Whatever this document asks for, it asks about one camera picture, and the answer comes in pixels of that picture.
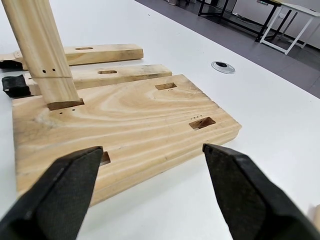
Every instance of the wood grain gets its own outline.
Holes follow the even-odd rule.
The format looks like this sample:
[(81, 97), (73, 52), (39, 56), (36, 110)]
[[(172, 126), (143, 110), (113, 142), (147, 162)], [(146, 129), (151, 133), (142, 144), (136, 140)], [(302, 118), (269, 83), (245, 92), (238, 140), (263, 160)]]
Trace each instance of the wood grain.
[(32, 79), (47, 104), (81, 102), (49, 0), (2, 0)]
[[(158, 90), (160, 85), (176, 87)], [(99, 168), (95, 205), (202, 154), (203, 143), (234, 139), (241, 128), (183, 75), (86, 88), (78, 94), (85, 105), (54, 111), (41, 96), (12, 101), (19, 195), (55, 159), (103, 146), (111, 162)], [(190, 126), (208, 118), (215, 123)]]
[[(71, 70), (71, 74), (75, 88), (78, 90), (172, 76), (172, 72), (161, 64)], [(26, 73), (23, 76), (25, 83), (30, 89), (31, 95), (41, 95), (40, 88), (38, 84), (33, 81), (31, 75)]]
[[(69, 66), (109, 63), (144, 58), (143, 49), (136, 44), (66, 46), (64, 47), (64, 53)], [(24, 70), (28, 69), (20, 51), (0, 54), (0, 62), (3, 61), (19, 62), (22, 63), (22, 68)]]

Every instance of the white desk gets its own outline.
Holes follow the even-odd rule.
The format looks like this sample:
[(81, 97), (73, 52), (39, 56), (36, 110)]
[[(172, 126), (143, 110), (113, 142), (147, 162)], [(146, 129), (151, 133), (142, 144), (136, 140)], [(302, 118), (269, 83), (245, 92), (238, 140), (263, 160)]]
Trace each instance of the white desk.
[[(143, 60), (185, 74), (242, 124), (227, 147), (248, 154), (307, 214), (320, 203), (320, 100), (272, 72), (133, 0), (53, 0), (65, 46), (135, 43)], [(0, 51), (18, 49), (0, 8)], [(214, 60), (236, 68), (215, 71)], [(96, 68), (96, 65), (75, 68)], [(0, 93), (0, 213), (15, 200), (11, 103)], [(204, 155), (89, 209), (80, 240), (230, 240)]]
[[(295, 38), (295, 40), (292, 42), (292, 44), (290, 45), (290, 47), (288, 49), (284, 49), (282, 47), (279, 47), (271, 42), (268, 42), (265, 40), (266, 36), (268, 35), (269, 31), (271, 30), (273, 24), (275, 23), (277, 17), (279, 16), (281, 10), (283, 9), (283, 7), (287, 7), (293, 11), (295, 11), (295, 15), (294, 17), (292, 18), (291, 22), (289, 23), (289, 25), (291, 25), (292, 21), (295, 19), (295, 17), (297, 16), (297, 13), (303, 13), (303, 14), (306, 14), (308, 16), (310, 16), (310, 19), (308, 20), (308, 22), (305, 24), (305, 26), (302, 28), (301, 32), (298, 34), (298, 36)], [(312, 11), (311, 9), (308, 9), (304, 6), (300, 6), (300, 5), (295, 5), (295, 4), (291, 4), (291, 3), (285, 3), (283, 2), (282, 3), (282, 7), (280, 7), (277, 12), (275, 13), (275, 16), (274, 18), (272, 19), (268, 29), (265, 31), (263, 37), (261, 38), (260, 40), (260, 43), (264, 43), (268, 46), (271, 46), (281, 52), (283, 52), (285, 55), (288, 55), (288, 53), (291, 51), (291, 49), (294, 47), (294, 45), (297, 44), (298, 40), (300, 39), (300, 37), (302, 36), (302, 34), (306, 31), (306, 29), (309, 27), (309, 25), (311, 24), (311, 22), (316, 19), (316, 18), (320, 18), (320, 13), (319, 12), (316, 12), (316, 11)], [(282, 33), (282, 36), (284, 35), (284, 33), (287, 31), (289, 25), (286, 27), (286, 29), (284, 30), (284, 32)], [(308, 43), (308, 40), (312, 37), (312, 35), (319, 29), (320, 27), (320, 23), (319, 25), (316, 27), (316, 29), (309, 35), (309, 37), (307, 38), (307, 40), (305, 41), (305, 43), (303, 45), (301, 45), (301, 48), (303, 49), (307, 43)]]

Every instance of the black metal table frame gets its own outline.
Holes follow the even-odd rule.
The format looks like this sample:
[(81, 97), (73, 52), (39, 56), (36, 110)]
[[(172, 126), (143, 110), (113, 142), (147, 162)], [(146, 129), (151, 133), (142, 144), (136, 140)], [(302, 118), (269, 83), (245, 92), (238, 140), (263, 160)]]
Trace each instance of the black metal table frame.
[[(261, 26), (261, 30), (260, 30), (260, 31), (256, 31), (256, 30), (251, 29), (251, 28), (249, 28), (249, 27), (247, 27), (247, 26), (245, 26), (245, 25), (242, 25), (242, 24), (240, 24), (240, 23), (238, 23), (238, 22), (232, 21), (232, 20), (224, 17), (224, 14), (225, 14), (225, 12), (226, 12), (226, 8), (227, 8), (227, 5), (228, 5), (229, 0), (225, 0), (225, 4), (224, 4), (221, 12), (202, 12), (203, 9), (204, 9), (204, 6), (205, 6), (205, 2), (206, 2), (206, 0), (202, 0), (202, 1), (201, 1), (201, 6), (200, 6), (200, 10), (199, 10), (198, 16), (202, 16), (202, 15), (205, 15), (205, 16), (218, 16), (218, 17), (219, 17), (220, 19), (222, 19), (222, 20), (225, 20), (225, 21), (227, 21), (227, 22), (229, 22), (229, 23), (231, 23), (231, 24), (237, 25), (238, 27), (241, 27), (241, 28), (243, 28), (243, 29), (246, 29), (246, 30), (252, 32), (252, 33), (257, 34), (257, 37), (256, 37), (256, 39), (255, 39), (256, 42), (259, 42), (259, 41), (261, 40), (261, 38), (262, 38), (262, 36), (264, 35), (264, 32), (265, 32), (265, 30), (266, 30), (266, 28), (267, 28), (267, 26), (268, 26), (268, 24), (269, 24), (272, 16), (274, 15), (276, 9), (282, 5), (281, 3), (276, 3), (276, 2), (273, 2), (273, 1), (268, 1), (268, 0), (266, 0), (266, 2), (267, 2), (268, 4), (273, 5), (273, 8), (272, 8), (269, 16), (267, 17), (267, 19), (266, 19), (266, 21), (264, 22), (263, 25), (260, 24), (260, 23), (258, 23), (258, 22), (256, 22), (257, 25)], [(292, 10), (289, 10), (289, 11), (288, 11), (288, 13), (286, 14), (286, 16), (285, 16), (284, 19), (282, 20), (280, 26), (279, 26), (278, 29), (275, 31), (275, 34), (266, 37), (266, 39), (274, 39), (274, 38), (278, 35), (278, 33), (280, 32), (280, 29), (281, 29), (281, 28), (283, 27), (283, 25), (285, 24), (286, 20), (288, 19), (288, 17), (289, 17), (290, 14), (291, 14), (291, 12), (292, 12)]]

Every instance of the small drilled hole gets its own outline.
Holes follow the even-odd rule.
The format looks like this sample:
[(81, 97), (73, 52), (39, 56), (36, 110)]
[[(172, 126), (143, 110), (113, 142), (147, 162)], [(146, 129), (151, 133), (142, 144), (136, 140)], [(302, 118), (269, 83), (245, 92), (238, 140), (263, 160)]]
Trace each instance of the small drilled hole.
[(89, 49), (94, 49), (91, 46), (85, 46), (85, 47), (77, 47), (75, 50), (89, 50)]
[(205, 118), (202, 118), (200, 120), (197, 120), (197, 121), (193, 121), (191, 123), (189, 123), (190, 127), (193, 128), (193, 130), (199, 130), (199, 129), (203, 129), (207, 126), (210, 126), (212, 124), (215, 124), (216, 122), (211, 118), (211, 117), (205, 117)]
[(172, 89), (172, 88), (176, 88), (176, 87), (177, 87), (177, 85), (174, 82), (155, 85), (155, 88), (158, 90)]
[(110, 160), (110, 157), (109, 157), (109, 154), (108, 152), (104, 152), (103, 155), (102, 155), (102, 158), (101, 158), (101, 161), (100, 161), (100, 167), (103, 166), (103, 165), (106, 165), (106, 164), (109, 164), (111, 163), (111, 160)]
[(116, 74), (117, 71), (115, 70), (105, 70), (105, 71), (98, 71), (98, 74)]

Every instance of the wall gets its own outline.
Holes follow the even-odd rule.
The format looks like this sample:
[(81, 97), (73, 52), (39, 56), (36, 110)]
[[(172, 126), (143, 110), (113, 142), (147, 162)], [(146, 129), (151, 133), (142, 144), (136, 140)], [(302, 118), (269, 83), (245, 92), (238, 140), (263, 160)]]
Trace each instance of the wall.
[[(286, 3), (301, 5), (303, 7), (315, 10), (317, 12), (320, 12), (320, 0), (282, 0)], [(233, 9), (233, 13), (239, 13), (241, 16), (248, 18), (250, 20), (256, 21), (260, 24), (263, 24), (271, 9), (272, 5), (263, 5), (261, 3), (258, 3), (257, 0), (237, 0), (237, 3), (235, 4), (235, 7)], [(288, 12), (287, 8), (283, 8), (281, 13), (286, 14)], [(307, 23), (309, 17), (303, 13), (298, 13), (295, 20), (293, 21), (292, 25), (288, 28), (286, 34), (296, 37), (298, 33), (301, 31), (301, 29), (304, 27), (304, 25)], [(276, 29), (280, 25), (282, 19), (278, 18), (272, 28)], [(320, 20), (314, 20), (309, 28), (304, 32), (302, 37), (300, 38), (302, 41), (307, 39), (309, 34), (312, 33), (317, 25), (319, 24)], [(285, 29), (285, 27), (288, 25), (287, 23), (284, 24), (282, 27), (282, 30)], [(320, 49), (320, 29), (313, 35), (313, 37), (308, 41), (308, 43), (316, 48)]]
[[(228, 4), (226, 5), (226, 9), (229, 11), (232, 11), (234, 9), (236, 2), (237, 2), (237, 0), (229, 0)], [(225, 3), (226, 3), (226, 0), (219, 0), (218, 6), (220, 8), (223, 8)]]

